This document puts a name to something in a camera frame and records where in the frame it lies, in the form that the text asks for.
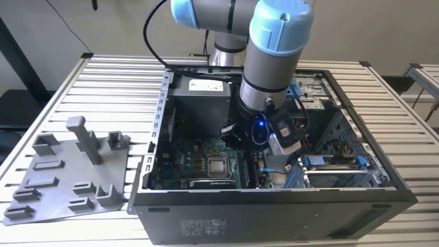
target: black cable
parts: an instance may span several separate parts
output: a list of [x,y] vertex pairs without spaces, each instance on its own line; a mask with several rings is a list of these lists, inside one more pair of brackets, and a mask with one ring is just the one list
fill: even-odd
[[280,172],[280,171],[273,171],[273,173],[279,173],[279,174],[283,174],[283,175],[288,174],[288,172]]
[[423,94],[423,92],[424,92],[424,89],[421,89],[420,92],[419,92],[419,94],[417,94],[417,98],[416,98],[416,100],[413,101],[413,104],[412,104],[412,106],[411,106],[412,109],[413,109],[413,106],[415,106],[416,103],[417,103],[419,97],[420,97],[420,95]]
[[209,54],[206,52],[206,40],[208,40],[208,33],[209,33],[209,30],[205,30],[205,34],[204,34],[204,47],[202,47],[202,55],[206,57],[206,64],[208,64],[208,57],[209,57]]
[[73,32],[73,30],[69,28],[69,25],[68,25],[66,21],[64,20],[64,18],[62,18],[62,16],[61,16],[60,12],[57,12],[56,8],[53,7],[53,5],[50,4],[50,2],[49,2],[48,0],[45,0],[45,2],[48,3],[48,5],[52,7],[52,9],[54,10],[54,12],[57,13],[57,16],[61,18],[61,20],[62,20],[62,22],[64,22],[64,24],[65,24],[65,26],[66,26],[69,32],[74,35],[74,37],[78,39],[78,41],[80,41],[80,42],[82,43],[82,45],[85,46],[88,52],[90,53],[90,49],[89,49],[88,46],[85,45],[85,43],[84,43],[84,41],[81,40],[81,38],[76,35],[76,33]]
[[214,80],[214,81],[222,81],[222,82],[229,82],[230,79],[229,78],[217,78],[217,77],[208,77],[208,76],[201,76],[201,75],[194,75],[193,73],[186,73],[182,71],[178,71],[172,65],[169,65],[157,55],[157,53],[154,52],[149,41],[148,41],[148,36],[146,36],[146,31],[148,31],[148,25],[152,19],[152,16],[154,15],[154,13],[157,12],[158,8],[161,7],[161,5],[166,2],[166,0],[161,0],[156,6],[152,8],[150,13],[148,15],[148,18],[144,21],[144,26],[142,26],[142,40],[144,40],[144,44],[149,50],[149,52],[152,53],[152,55],[154,56],[154,58],[158,60],[158,62],[164,65],[165,68],[168,68],[174,74],[180,75],[180,76],[185,76],[185,77],[190,77],[190,78],[196,78],[196,79],[204,79],[204,80]]
[[300,105],[300,108],[301,108],[301,111],[303,111],[303,114],[304,114],[304,117],[305,117],[305,119],[307,119],[305,129],[307,129],[307,131],[309,131],[309,126],[311,126],[311,124],[309,124],[309,115],[308,115],[308,111],[307,111],[307,109],[304,108],[304,105],[303,105],[303,102],[301,102],[301,100],[300,100],[300,97],[299,97],[299,95],[297,95],[297,93],[296,93],[296,90],[292,88],[291,91],[293,92],[295,98],[296,98],[296,100],[297,100],[297,102],[299,102],[299,105]]
[[428,120],[429,120],[429,118],[431,118],[431,115],[432,115],[432,113],[433,113],[433,110],[431,110],[429,112],[428,112],[428,115],[427,115],[427,118],[425,118],[425,122],[428,122]]
[[287,165],[292,165],[291,162],[293,161],[295,158],[296,158],[296,161],[297,161],[297,158],[299,157],[297,157],[297,153],[296,152],[293,152],[293,153],[289,154],[289,156],[287,158],[285,166]]

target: aluminum slatted table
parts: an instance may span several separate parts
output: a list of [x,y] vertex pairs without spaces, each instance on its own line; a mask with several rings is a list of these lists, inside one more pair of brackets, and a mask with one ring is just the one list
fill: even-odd
[[405,76],[409,76],[439,101],[439,65],[412,63]]
[[[204,58],[166,58],[168,63],[205,64]],[[371,67],[357,62],[301,61],[299,68],[332,72],[383,151],[405,179],[419,203],[359,241],[264,243],[237,246],[439,246],[439,137]],[[164,67],[148,57],[94,55],[81,59],[0,166],[0,212],[12,200],[41,132],[72,139],[69,116],[82,115],[97,137],[121,130],[130,136],[125,200],[134,168],[146,151],[152,115]],[[2,226],[0,243],[44,246],[149,246],[136,216],[124,211],[68,218],[50,223]]]

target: label on computer case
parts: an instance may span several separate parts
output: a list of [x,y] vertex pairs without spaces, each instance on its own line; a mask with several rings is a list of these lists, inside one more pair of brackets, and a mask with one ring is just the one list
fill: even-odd
[[180,220],[182,236],[224,235],[226,219]]
[[222,91],[222,82],[213,80],[192,79],[189,81],[189,91]]

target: cable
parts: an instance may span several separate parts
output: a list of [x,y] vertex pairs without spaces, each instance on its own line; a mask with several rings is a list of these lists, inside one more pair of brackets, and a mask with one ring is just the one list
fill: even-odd
[[424,89],[421,89],[420,92],[419,92],[419,94],[417,94],[417,98],[416,98],[416,100],[413,101],[413,104],[412,104],[412,106],[411,106],[412,109],[413,109],[413,106],[415,106],[416,103],[417,103],[419,97],[420,97],[420,95],[423,94],[423,92],[424,92]]
[[48,0],[45,0],[45,2],[48,3],[48,5],[52,7],[52,9],[54,10],[54,12],[57,13],[57,16],[61,18],[61,20],[62,20],[62,22],[64,22],[64,24],[65,24],[65,26],[66,26],[69,32],[74,35],[74,37],[78,39],[78,41],[80,41],[80,42],[82,43],[82,45],[85,46],[88,52],[90,53],[90,49],[89,49],[88,46],[85,45],[85,43],[84,43],[84,41],[81,40],[81,38],[76,35],[76,33],[73,32],[73,30],[69,28],[68,23],[66,23],[66,21],[64,20],[64,18],[62,18],[62,16],[61,16],[60,12],[57,12],[56,8],[53,7],[53,5],[50,4],[50,2],[49,2]]
[[285,166],[287,165],[291,165],[291,162],[293,161],[293,159],[296,158],[296,161],[297,161],[297,154],[296,154],[296,152],[293,152],[293,153],[291,153],[289,154],[289,156],[288,156],[288,158],[287,158],[287,162],[285,162]]
[[429,118],[431,118],[431,115],[432,115],[432,113],[433,113],[433,110],[431,110],[429,112],[428,112],[428,115],[427,115],[427,118],[425,118],[425,122],[428,122],[428,120],[429,120]]
[[157,12],[158,8],[161,7],[161,5],[166,2],[166,0],[160,0],[160,2],[156,4],[156,6],[152,8],[150,13],[148,15],[148,18],[144,21],[144,25],[142,25],[142,40],[144,40],[144,44],[149,50],[149,52],[152,53],[152,55],[154,56],[154,58],[158,60],[158,62],[164,65],[165,68],[168,68],[174,74],[180,75],[180,76],[185,76],[185,77],[190,77],[190,78],[196,78],[196,79],[204,79],[204,80],[214,80],[214,81],[222,81],[222,82],[229,82],[232,81],[229,78],[217,78],[217,77],[208,77],[208,76],[201,76],[201,75],[194,75],[192,73],[186,73],[182,71],[178,71],[172,65],[169,65],[157,55],[157,53],[154,52],[149,41],[148,41],[148,36],[146,36],[146,32],[148,32],[148,25],[152,19],[152,16],[154,15],[154,13]]
[[205,30],[205,34],[204,34],[204,47],[202,47],[202,55],[205,56],[206,58],[206,64],[208,64],[208,57],[209,57],[209,54],[206,52],[206,40],[208,40],[208,33],[209,33],[209,30]]
[[311,149],[309,142],[308,142],[307,139],[304,139],[304,140],[301,141],[301,144],[303,144],[303,146],[305,147],[305,149],[308,150],[308,152],[309,152],[312,155],[316,155],[316,152]]
[[272,169],[272,168],[264,168],[264,167],[260,167],[258,170],[260,170],[260,171],[264,171],[264,172],[273,172],[273,173],[283,174],[283,175],[287,175],[287,174],[288,174],[288,172],[276,171],[276,170]]
[[299,95],[297,95],[297,93],[296,93],[296,90],[295,89],[291,89],[291,91],[293,92],[293,95],[295,95],[295,98],[296,98],[296,100],[297,100],[297,102],[299,102],[299,105],[300,105],[300,108],[301,108],[301,111],[303,111],[303,114],[304,114],[304,117],[305,117],[305,119],[307,119],[307,124],[305,124],[305,129],[307,129],[307,131],[309,131],[309,115],[308,115],[308,111],[307,111],[307,109],[304,108],[304,105],[303,105],[303,102],[301,102],[301,100],[300,100],[300,97],[299,97]]

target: light blue joint cap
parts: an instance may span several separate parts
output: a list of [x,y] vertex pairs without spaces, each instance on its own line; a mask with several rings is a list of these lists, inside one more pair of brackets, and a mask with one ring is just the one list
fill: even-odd
[[266,54],[297,53],[309,40],[312,7],[304,0],[260,0],[249,23],[249,37]]
[[170,11],[176,22],[186,27],[198,28],[192,0],[170,0]]

